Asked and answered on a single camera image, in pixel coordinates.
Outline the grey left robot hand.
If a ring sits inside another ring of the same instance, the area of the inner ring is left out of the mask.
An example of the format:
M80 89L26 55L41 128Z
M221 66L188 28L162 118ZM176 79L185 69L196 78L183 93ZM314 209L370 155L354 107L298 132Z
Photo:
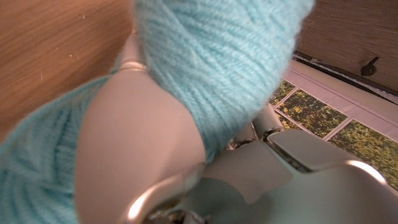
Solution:
M371 166L270 106L205 163L188 110L147 74L136 34L88 107L76 150L80 223L396 223Z

